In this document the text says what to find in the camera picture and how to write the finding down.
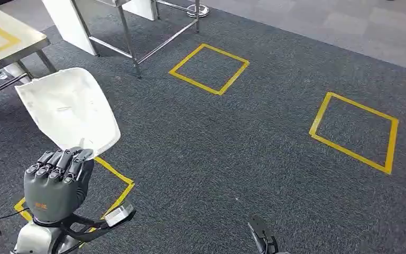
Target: metal frame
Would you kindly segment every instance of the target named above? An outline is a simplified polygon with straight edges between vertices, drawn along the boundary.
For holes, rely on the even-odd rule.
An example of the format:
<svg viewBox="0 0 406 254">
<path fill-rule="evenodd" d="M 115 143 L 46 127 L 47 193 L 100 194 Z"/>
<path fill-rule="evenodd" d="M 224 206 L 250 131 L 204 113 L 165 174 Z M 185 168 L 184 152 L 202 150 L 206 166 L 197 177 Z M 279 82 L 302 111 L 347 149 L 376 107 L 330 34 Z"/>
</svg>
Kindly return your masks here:
<svg viewBox="0 0 406 254">
<path fill-rule="evenodd" d="M 196 11 L 191 11 L 191 10 L 188 10 L 187 8 L 185 8 L 185 7 L 182 7 L 182 6 L 179 6 L 179 5 L 176 5 L 176 4 L 171 4 L 171 3 L 168 3 L 168 2 L 163 1 L 163 0 L 151 0 L 151 1 L 152 1 L 152 5 L 153 5 L 153 7 L 154 7 L 154 9 L 153 9 L 153 10 L 154 10 L 154 14 L 156 15 L 156 18 L 157 18 L 158 20 L 161 19 L 161 18 L 160 18 L 159 9 L 158 9 L 158 4 L 163 4 L 163 5 L 166 5 L 166 6 L 169 6 L 169 7 L 171 7 L 171 8 L 175 8 L 175 9 L 181 10 L 181 11 L 193 13 L 193 14 L 196 15 L 196 17 L 195 17 L 195 19 L 194 19 L 191 23 L 189 23 L 188 25 L 186 25 L 184 28 L 182 28 L 180 31 L 178 31 L 176 34 L 174 34 L 172 37 L 168 38 L 166 41 L 164 41 L 164 42 L 163 42 L 162 44 L 160 44 L 158 47 L 156 47 L 155 49 L 153 49 L 152 51 L 150 51 L 149 53 L 147 53 L 144 57 L 142 57 L 141 59 L 138 60 L 138 59 L 136 58 L 136 54 L 135 54 L 135 52 L 134 52 L 134 50 L 133 50 L 133 44 L 132 44 L 132 41 L 131 41 L 130 31 L 129 31 L 129 29 L 128 29 L 127 21 L 126 21 L 126 19 L 125 19 L 125 15 L 124 15 L 124 10 L 122 9 L 122 5 L 121 5 L 121 4 L 115 4 L 115 5 L 113 5 L 113 4 L 105 3 L 105 4 L 108 4 L 108 5 L 112 6 L 112 7 L 116 7 L 116 8 L 118 9 L 119 16 L 120 16 L 121 21 L 122 21 L 122 26 L 124 27 L 124 34 L 125 34 L 125 40 L 126 40 L 126 43 L 127 43 L 128 52 L 125 52 L 125 51 L 123 51 L 123 50 L 121 50 L 121 49 L 118 49 L 118 48 L 116 48 L 116 47 L 114 47 L 114 46 L 112 46 L 112 45 L 110 45 L 110 44 L 108 44 L 108 43 L 106 43 L 106 42 L 104 42 L 104 41 L 102 41 L 102 40 L 99 40 L 98 38 L 92 36 L 91 33 L 89 32 L 88 26 L 87 26 L 86 23 L 85 23 L 85 20 L 83 19 L 82 14 L 81 14 L 81 12 L 80 12 L 78 6 L 77 6 L 76 0 L 71 0 L 71 2 L 72 2 L 72 4 L 73 4 L 74 8 L 75 8 L 76 11 L 77 11 L 77 15 L 78 15 L 78 17 L 79 17 L 81 23 L 83 24 L 83 27 L 84 27 L 86 36 L 87 36 L 87 37 L 90 39 L 90 41 L 91 41 L 91 47 L 93 48 L 93 50 L 99 55 L 99 53 L 98 53 L 98 51 L 97 51 L 97 49 L 96 49 L 96 45 L 95 45 L 95 43 L 97 43 L 97 44 L 100 44 L 100 45 L 102 45 L 102 46 L 104 46 L 104 47 L 107 47 L 107 48 L 109 48 L 109 49 L 111 49 L 111 50 L 113 50 L 113 51 L 115 51 L 115 52 L 117 52 L 117 53 L 119 53 L 119 54 L 121 54 L 121 55 L 123 55 L 123 56 L 125 56 L 125 57 L 131 58 L 131 60 L 133 61 L 133 66 L 134 66 L 135 69 L 136 69 L 136 74 L 137 74 L 138 78 L 141 78 L 141 71 L 140 71 L 140 69 L 139 69 L 139 64 L 141 64 L 142 62 L 144 62 L 145 60 L 147 60 L 149 57 L 151 57 L 153 54 L 155 54 L 156 52 L 158 52 L 160 49 L 164 48 L 164 46 L 166 46 L 167 44 L 169 44 L 171 41 L 173 41 L 176 37 L 178 37 L 178 36 L 179 36 L 180 34 L 182 34 L 184 31 L 186 31 L 187 29 L 189 29 L 191 26 L 195 25 L 195 32 L 196 32 L 196 33 L 199 33 L 199 32 L 200 32 L 200 17 L 199 17 L 199 15 L 197 14 Z M 200 0 L 195 0 L 195 6 L 196 6 L 196 9 L 195 9 L 195 10 L 200 10 Z"/>
<path fill-rule="evenodd" d="M 44 54 L 44 52 L 40 49 L 36 51 L 36 54 L 40 57 L 41 61 L 46 65 L 46 67 L 49 69 L 49 71 L 51 73 L 57 72 L 57 69 L 54 67 L 54 65 L 51 63 L 51 61 L 49 60 L 49 58 Z M 18 77 L 14 77 L 13 79 L 3 83 L 2 85 L 0 85 L 0 91 L 15 84 L 16 82 L 18 82 L 19 80 L 21 80 L 22 78 L 29 78 L 29 79 L 33 79 L 33 75 L 32 73 L 30 73 L 30 71 L 27 69 L 27 67 L 22 63 L 22 61 L 16 60 L 15 61 L 18 65 L 20 65 L 21 69 L 25 72 L 21 75 L 19 75 Z"/>
</svg>

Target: gray carpet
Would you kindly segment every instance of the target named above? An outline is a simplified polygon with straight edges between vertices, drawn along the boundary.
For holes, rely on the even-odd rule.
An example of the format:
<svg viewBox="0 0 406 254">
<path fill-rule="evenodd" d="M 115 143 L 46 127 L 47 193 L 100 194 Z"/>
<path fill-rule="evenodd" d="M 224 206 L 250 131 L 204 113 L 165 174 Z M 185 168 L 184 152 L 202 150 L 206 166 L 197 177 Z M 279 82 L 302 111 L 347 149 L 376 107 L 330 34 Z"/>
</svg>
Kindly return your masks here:
<svg viewBox="0 0 406 254">
<path fill-rule="evenodd" d="M 79 4 L 93 34 L 123 48 L 116 13 Z M 139 55 L 190 21 L 160 11 L 160 22 L 128 15 Z M 252 213 L 267 220 L 290 253 L 406 253 L 405 68 L 218 10 L 202 20 L 200 34 L 188 31 L 146 61 L 142 80 L 129 59 L 106 49 L 93 57 L 62 41 L 55 28 L 45 33 L 56 67 L 86 68 L 101 85 L 122 133 L 102 158 L 136 183 L 128 196 L 138 209 L 133 222 L 86 244 L 83 253 L 255 253 L 246 225 Z M 201 43 L 251 63 L 223 96 L 168 74 Z M 209 74 L 183 70 L 213 88 L 229 78 L 220 70 L 236 64 L 198 57 L 191 64 Z M 36 56 L 23 61 L 35 75 L 47 74 Z M 311 138 L 327 92 L 399 119 L 391 175 Z M 379 163 L 388 132 L 386 120 L 335 99 L 319 127 L 323 137 Z M 46 149 L 53 143 L 15 90 L 1 92 L 0 215 L 13 212 L 24 169 Z M 79 212 L 92 217 L 124 189 L 101 166 L 91 186 Z M 0 253 L 13 247 L 24 223 L 20 216 L 2 223 Z"/>
</svg>

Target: table leg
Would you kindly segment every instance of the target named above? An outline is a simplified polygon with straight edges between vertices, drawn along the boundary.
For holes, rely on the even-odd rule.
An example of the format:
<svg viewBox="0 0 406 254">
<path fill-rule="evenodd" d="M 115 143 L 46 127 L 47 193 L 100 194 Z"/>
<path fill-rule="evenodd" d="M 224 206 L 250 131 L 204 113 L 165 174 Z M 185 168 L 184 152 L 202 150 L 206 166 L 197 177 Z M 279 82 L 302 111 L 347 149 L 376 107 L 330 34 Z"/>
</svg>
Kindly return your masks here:
<svg viewBox="0 0 406 254">
<path fill-rule="evenodd" d="M 195 11 L 197 13 L 197 22 L 195 23 L 195 32 L 200 32 L 200 0 L 195 0 Z"/>
<path fill-rule="evenodd" d="M 44 52 L 41 49 L 38 50 L 36 54 L 40 57 L 41 61 L 43 61 L 43 64 L 46 65 L 46 67 L 49 69 L 50 73 L 57 72 L 57 69 L 55 69 L 53 64 L 50 62 L 49 58 L 44 54 Z"/>
<path fill-rule="evenodd" d="M 22 63 L 21 60 L 16 61 L 16 63 L 20 65 L 21 69 L 22 69 L 25 73 L 27 73 L 29 79 L 33 79 L 32 73 L 29 71 L 29 69 L 27 69 L 27 67 Z"/>
<path fill-rule="evenodd" d="M 160 20 L 161 17 L 160 17 L 160 10 L 158 9 L 158 2 L 156 0 L 152 0 L 152 2 L 155 5 L 154 11 L 155 11 L 156 19 Z"/>
<path fill-rule="evenodd" d="M 124 27 L 124 33 L 125 33 L 125 39 L 127 41 L 128 52 L 132 55 L 133 65 L 136 68 L 137 77 L 140 78 L 141 71 L 139 70 L 139 64 L 136 59 L 136 54 L 132 47 L 132 39 L 131 39 L 130 31 L 128 29 L 127 20 L 125 19 L 124 9 L 122 9 L 122 6 L 119 6 L 117 8 L 117 10 L 119 11 L 119 16 L 121 17 L 122 26 Z"/>
<path fill-rule="evenodd" d="M 85 20 L 83 19 L 83 16 L 81 15 L 80 10 L 78 9 L 76 0 L 71 0 L 71 2 L 72 2 L 72 5 L 74 6 L 74 9 L 76 9 L 77 16 L 78 16 L 78 18 L 80 19 L 80 22 L 83 25 L 83 29 L 84 29 L 84 31 L 86 33 L 86 36 L 89 38 L 91 36 L 91 33 L 89 32 L 88 26 L 86 25 Z M 91 48 L 93 48 L 94 52 L 96 53 L 96 56 L 99 57 L 100 54 L 99 54 L 99 51 L 97 51 L 95 42 L 93 42 L 92 40 L 89 40 L 89 43 L 91 43 Z"/>
</svg>

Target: white table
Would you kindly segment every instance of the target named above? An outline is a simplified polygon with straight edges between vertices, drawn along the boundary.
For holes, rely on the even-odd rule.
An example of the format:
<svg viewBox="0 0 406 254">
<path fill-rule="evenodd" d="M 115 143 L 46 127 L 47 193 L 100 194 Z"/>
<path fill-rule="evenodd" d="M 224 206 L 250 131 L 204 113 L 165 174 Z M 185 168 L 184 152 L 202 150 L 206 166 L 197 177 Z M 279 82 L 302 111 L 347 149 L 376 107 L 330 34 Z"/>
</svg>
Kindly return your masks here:
<svg viewBox="0 0 406 254">
<path fill-rule="evenodd" d="M 22 64 L 21 59 L 30 54 L 37 53 L 47 68 L 51 72 L 56 72 L 55 67 L 41 50 L 49 44 L 49 39 L 45 34 L 0 11 L 0 69 L 13 65 L 12 69 L 17 70 L 17 66 L 14 63 L 18 63 L 22 71 L 10 74 L 15 76 L 15 79 L 19 78 L 18 80 L 21 79 L 20 75 L 24 72 L 27 73 L 26 76 L 31 77 L 30 72 Z M 6 82 L 0 85 L 0 90 L 18 80 L 12 79 L 12 83 Z"/>
</svg>

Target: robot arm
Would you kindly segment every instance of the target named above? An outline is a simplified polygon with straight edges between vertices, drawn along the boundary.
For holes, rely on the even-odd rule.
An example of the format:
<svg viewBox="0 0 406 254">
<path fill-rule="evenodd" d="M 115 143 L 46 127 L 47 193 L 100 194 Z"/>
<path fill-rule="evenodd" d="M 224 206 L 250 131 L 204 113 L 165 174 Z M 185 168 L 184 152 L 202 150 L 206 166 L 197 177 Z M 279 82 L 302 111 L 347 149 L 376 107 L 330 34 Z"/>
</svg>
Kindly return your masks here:
<svg viewBox="0 0 406 254">
<path fill-rule="evenodd" d="M 94 168 L 94 161 L 87 160 L 92 153 L 80 147 L 47 151 L 25 171 L 25 201 L 39 222 L 61 221 L 85 201 Z"/>
</svg>

